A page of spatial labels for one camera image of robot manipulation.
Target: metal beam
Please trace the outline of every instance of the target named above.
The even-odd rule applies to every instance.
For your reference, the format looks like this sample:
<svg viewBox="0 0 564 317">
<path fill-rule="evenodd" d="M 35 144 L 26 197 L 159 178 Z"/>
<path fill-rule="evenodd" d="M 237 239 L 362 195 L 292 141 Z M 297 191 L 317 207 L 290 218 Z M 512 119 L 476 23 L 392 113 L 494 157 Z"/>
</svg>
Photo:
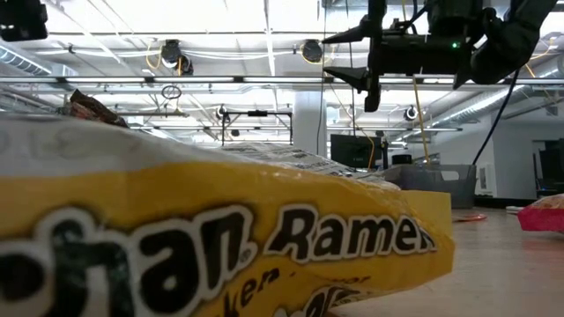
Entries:
<svg viewBox="0 0 564 317">
<path fill-rule="evenodd" d="M 163 129 L 163 130 L 179 130 L 179 131 L 200 131 L 200 130 L 211 130 L 211 131 L 221 131 L 222 127 L 213 126 L 213 127 L 200 127 L 200 126 L 153 126 L 153 127 L 135 127 L 133 129 Z M 225 128 L 225 130 L 266 130 L 266 131 L 288 131 L 288 128 L 283 126 L 231 126 Z M 354 130 L 352 127 L 327 127 L 327 130 L 331 131 L 348 131 Z M 411 129 L 411 128 L 388 128 L 388 127 L 375 127 L 375 126 L 366 126 L 366 127 L 358 127 L 357 131 L 364 130 L 364 131 L 418 131 L 418 129 Z M 460 132 L 462 128 L 431 128 L 425 129 L 428 132 Z"/>
<path fill-rule="evenodd" d="M 334 35 L 338 32 L 327 32 L 326 35 Z M 82 36 L 82 33 L 77 32 L 50 32 L 49 36 Z M 112 32 L 93 32 L 93 36 L 96 37 L 111 37 L 115 36 L 115 33 Z M 157 38 L 157 39 L 170 39 L 170 38 L 177 38 L 183 36 L 225 36 L 225 35 L 236 35 L 236 36 L 262 36 L 264 32 L 257 32 L 257 31 L 249 31 L 249 32 L 232 32 L 232 31 L 222 31 L 222 32 L 136 32 L 133 34 L 133 37 L 140 38 Z M 272 35 L 296 35 L 299 37 L 308 37 L 310 35 L 318 35 L 321 38 L 323 37 L 323 32 L 319 31 L 281 31 L 276 32 L 273 31 Z"/>
</svg>

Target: computer monitor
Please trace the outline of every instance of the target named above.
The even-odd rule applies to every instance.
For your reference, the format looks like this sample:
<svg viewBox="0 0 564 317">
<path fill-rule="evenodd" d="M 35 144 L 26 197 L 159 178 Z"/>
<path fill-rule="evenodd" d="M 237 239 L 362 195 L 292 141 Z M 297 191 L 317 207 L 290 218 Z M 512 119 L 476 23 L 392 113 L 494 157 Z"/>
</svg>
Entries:
<svg viewBox="0 0 564 317">
<path fill-rule="evenodd" d="M 382 159 L 380 137 L 370 137 L 375 144 L 375 153 L 371 166 L 376 165 L 377 159 Z M 372 144 L 365 136 L 331 135 L 331 159 L 345 166 L 367 168 Z"/>
<path fill-rule="evenodd" d="M 564 181 L 564 169 L 562 168 L 560 149 L 550 149 L 538 152 L 540 166 L 543 171 L 544 180 Z"/>
</svg>

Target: box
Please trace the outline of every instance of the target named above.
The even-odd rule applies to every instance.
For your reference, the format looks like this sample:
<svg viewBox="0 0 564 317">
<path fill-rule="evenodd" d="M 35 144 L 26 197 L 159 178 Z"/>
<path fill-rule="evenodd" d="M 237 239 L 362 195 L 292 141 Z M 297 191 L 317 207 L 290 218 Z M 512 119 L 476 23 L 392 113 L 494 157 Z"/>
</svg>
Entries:
<svg viewBox="0 0 564 317">
<path fill-rule="evenodd" d="M 384 179 L 404 190 L 424 190 L 450 194 L 453 209 L 471 209 L 476 190 L 476 166 L 394 166 L 384 171 Z"/>
</svg>

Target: wire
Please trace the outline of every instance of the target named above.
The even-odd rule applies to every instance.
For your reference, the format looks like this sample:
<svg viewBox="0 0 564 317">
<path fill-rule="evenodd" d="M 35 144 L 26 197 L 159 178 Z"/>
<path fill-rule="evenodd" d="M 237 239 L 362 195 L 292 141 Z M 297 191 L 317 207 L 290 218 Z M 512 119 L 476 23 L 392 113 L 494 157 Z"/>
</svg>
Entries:
<svg viewBox="0 0 564 317">
<path fill-rule="evenodd" d="M 519 70 L 516 70 L 515 75 L 513 76 L 513 80 L 511 81 L 511 85 L 509 86 L 508 94 L 505 97 L 503 104 L 501 105 L 500 111 L 497 113 L 497 116 L 495 117 L 495 121 L 493 121 L 492 128 L 490 128 L 490 131 L 487 133 L 486 140 L 484 141 L 482 146 L 479 148 L 478 154 L 476 154 L 476 158 L 474 158 L 474 160 L 472 161 L 472 164 L 474 166 L 476 165 L 476 162 L 478 162 L 480 155 L 482 155 L 482 152 L 484 151 L 487 143 L 489 142 L 490 138 L 492 137 L 492 134 L 494 133 L 495 127 L 497 127 L 497 123 L 500 121 L 501 114 L 503 114 L 503 110 L 505 109 L 505 107 L 509 103 L 509 99 L 511 98 L 511 93 L 513 93 L 513 89 L 515 88 L 518 77 L 519 77 Z"/>
<path fill-rule="evenodd" d="M 540 58 L 540 57 L 543 57 L 543 56 L 545 56 L 545 55 L 548 55 L 548 52 L 550 52 L 550 50 L 551 50 L 550 47 L 551 47 L 552 45 L 553 45 L 553 40 L 549 40 L 549 41 L 548 41 L 548 48 L 546 48 L 545 53 L 543 53 L 543 54 L 541 54 L 541 55 L 537 55 L 537 56 L 535 56 L 535 57 L 531 57 L 531 59 L 529 59 L 529 60 L 530 60 L 530 61 L 534 61 L 534 60 L 536 60 L 536 59 L 538 59 L 538 58 Z"/>
<path fill-rule="evenodd" d="M 149 42 L 149 45 L 147 45 L 147 55 L 145 55 L 145 61 L 147 62 L 147 65 L 149 67 L 151 67 L 152 69 L 156 70 L 159 68 L 160 66 L 160 58 L 161 58 L 161 54 L 162 54 L 162 45 L 159 48 L 159 61 L 157 62 L 157 66 L 154 66 L 153 64 L 151 64 L 151 61 L 149 61 L 149 52 L 151 51 L 151 42 Z"/>
<path fill-rule="evenodd" d="M 144 122 L 143 122 L 143 126 L 145 126 L 147 124 L 147 122 L 149 122 L 149 120 L 151 120 L 151 118 L 155 115 L 155 114 L 160 114 L 160 108 L 165 106 L 165 103 L 167 102 L 167 100 L 163 100 L 161 103 L 157 103 L 157 111 L 153 112 Z"/>
<path fill-rule="evenodd" d="M 327 8 L 325 8 L 325 18 L 323 19 L 323 40 L 327 36 Z M 323 44 L 323 57 L 325 55 L 325 44 Z M 323 84 L 325 84 L 325 72 L 323 71 L 323 67 L 325 67 L 325 58 L 322 58 L 323 62 L 321 65 L 321 100 L 319 101 L 319 122 L 317 123 L 317 139 L 316 139 L 316 147 L 315 153 L 319 155 L 319 134 L 321 133 L 321 120 L 323 119 Z"/>
<path fill-rule="evenodd" d="M 405 0 L 402 0 L 402 11 L 404 12 L 404 21 L 407 21 L 407 14 L 405 14 Z"/>
<path fill-rule="evenodd" d="M 529 71 L 529 74 L 531 74 L 531 76 L 533 78 L 536 78 L 537 75 L 535 75 L 535 72 L 532 71 L 531 67 L 529 66 L 529 64 L 525 64 L 525 68 L 527 68 L 527 71 Z M 548 100 L 550 102 L 552 102 L 556 107 L 558 106 L 558 102 L 557 100 L 553 99 L 553 96 L 550 95 L 550 93 L 548 93 L 548 91 L 546 89 L 543 89 L 543 92 L 545 92 L 546 97 L 548 98 Z"/>
<path fill-rule="evenodd" d="M 529 64 L 525 64 L 525 67 L 527 68 L 527 71 L 529 71 L 529 74 L 531 74 L 531 76 L 533 78 L 536 78 L 537 76 L 535 76 L 535 73 L 532 71 L 531 67 L 529 66 Z"/>
<path fill-rule="evenodd" d="M 337 92 L 335 91 L 335 88 L 333 87 L 333 84 L 329 84 L 329 86 L 331 87 L 331 90 L 333 91 L 333 93 L 335 94 L 335 97 L 337 97 L 338 103 L 339 105 L 341 105 L 341 108 L 343 110 L 345 110 L 346 115 L 349 116 L 349 118 L 351 119 L 351 121 L 353 120 L 353 117 L 346 111 L 345 105 L 343 105 L 343 102 L 341 102 L 341 99 L 338 97 Z M 370 170 L 370 168 L 372 167 L 372 160 L 374 159 L 374 154 L 376 151 L 376 144 L 374 143 L 374 141 L 372 140 L 372 137 L 368 136 L 366 132 L 364 132 L 364 129 L 360 129 L 359 126 L 355 123 L 354 124 L 354 128 L 355 129 L 359 129 L 360 132 L 362 132 L 362 134 L 368 139 L 368 141 L 370 141 L 370 143 L 372 144 L 372 151 L 370 152 L 370 160 L 368 161 L 368 170 Z"/>
<path fill-rule="evenodd" d="M 429 150 L 427 148 L 427 139 L 425 138 L 425 127 L 423 124 L 423 114 L 421 113 L 421 105 L 419 103 L 419 89 L 417 89 L 417 79 L 413 76 L 413 90 L 415 91 L 415 102 L 417 104 L 417 116 L 419 117 L 419 127 L 421 128 L 421 139 L 423 140 L 423 150 L 425 151 L 425 160 L 427 165 L 431 165 L 431 159 L 429 159 Z"/>
<path fill-rule="evenodd" d="M 349 0 L 345 0 L 345 8 L 346 8 L 346 24 L 349 24 Z M 350 60 L 351 60 L 351 69 L 352 69 L 353 68 L 353 44 L 351 42 L 349 42 L 349 56 L 350 56 Z M 351 97 L 352 97 L 352 123 L 356 124 L 355 123 L 356 109 L 354 108 L 354 87 L 352 87 L 352 86 L 351 86 Z M 352 135 L 356 136 L 356 129 L 354 129 L 352 131 Z"/>
</svg>

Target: yellow cable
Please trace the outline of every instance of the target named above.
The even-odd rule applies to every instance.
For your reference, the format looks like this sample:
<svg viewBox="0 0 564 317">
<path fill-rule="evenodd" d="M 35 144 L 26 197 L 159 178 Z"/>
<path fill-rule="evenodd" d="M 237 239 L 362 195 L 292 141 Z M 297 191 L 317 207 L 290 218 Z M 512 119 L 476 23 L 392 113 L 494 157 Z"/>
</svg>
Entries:
<svg viewBox="0 0 564 317">
<path fill-rule="evenodd" d="M 160 66 L 160 58 L 161 58 L 161 53 L 162 53 L 162 45 L 159 48 L 159 61 L 157 62 L 157 66 L 154 66 L 153 64 L 151 64 L 151 61 L 149 61 L 149 52 L 151 51 L 151 43 L 149 43 L 149 45 L 147 46 L 147 55 L 145 56 L 145 61 L 147 62 L 147 65 L 149 67 L 151 67 L 152 69 L 156 70 L 159 68 Z"/>
<path fill-rule="evenodd" d="M 402 0 L 402 11 L 404 12 L 404 21 L 407 21 L 407 15 L 405 14 L 405 0 Z"/>
<path fill-rule="evenodd" d="M 529 64 L 525 64 L 525 67 L 527 68 L 527 71 L 529 71 L 529 74 L 531 74 L 531 76 L 533 78 L 536 78 L 537 76 L 535 75 L 535 72 L 532 71 L 531 67 L 529 66 Z M 546 97 L 550 100 L 550 102 L 552 102 L 556 107 L 558 106 L 558 102 L 556 102 L 556 100 L 553 99 L 553 96 L 550 95 L 550 93 L 548 93 L 546 91 L 546 89 L 543 89 L 543 92 L 545 92 Z"/>
<path fill-rule="evenodd" d="M 548 41 L 548 48 L 546 49 L 545 53 L 541 54 L 541 55 L 537 55 L 535 57 L 531 57 L 530 61 L 534 61 L 542 56 L 545 56 L 548 54 L 548 52 L 550 52 L 550 47 L 553 45 L 553 40 L 549 40 Z"/>
<path fill-rule="evenodd" d="M 525 67 L 527 68 L 527 70 L 529 71 L 529 74 L 531 74 L 531 76 L 532 76 L 533 78 L 536 78 L 536 77 L 537 77 L 537 76 L 535 76 L 535 73 L 532 72 L 532 69 L 531 69 L 531 67 L 529 67 L 529 64 L 525 64 Z"/>
<path fill-rule="evenodd" d="M 425 159 L 427 160 L 427 165 L 431 165 L 431 159 L 429 159 L 429 151 L 427 149 L 427 140 L 425 138 L 425 127 L 423 126 L 423 114 L 421 114 L 421 105 L 419 103 L 419 92 L 417 89 L 417 80 L 413 76 L 413 90 L 415 91 L 415 102 L 417 104 L 417 114 L 419 117 L 419 127 L 421 128 L 421 138 L 423 139 L 423 150 L 425 150 Z"/>
<path fill-rule="evenodd" d="M 335 97 L 337 97 L 338 103 L 339 105 L 341 105 L 341 108 L 343 110 L 345 110 L 346 115 L 349 116 L 349 118 L 351 119 L 351 122 L 354 122 L 353 117 L 349 114 L 348 111 L 346 111 L 345 106 L 343 105 L 343 103 L 341 102 L 341 99 L 337 96 L 337 92 L 335 92 L 335 88 L 333 88 L 333 85 L 331 85 L 331 89 L 333 90 L 333 93 L 335 94 Z M 372 138 L 370 136 L 368 136 L 368 134 L 366 132 L 364 132 L 363 129 L 360 129 L 360 127 L 356 124 L 354 124 L 354 128 L 360 130 L 360 132 L 362 132 L 362 134 L 368 139 L 368 141 L 370 141 L 370 143 L 372 144 L 372 151 L 370 152 L 370 160 L 368 161 L 368 170 L 370 170 L 370 168 L 372 167 L 372 159 L 374 158 L 374 154 L 376 151 L 376 144 L 374 143 L 374 141 L 372 141 Z"/>
</svg>

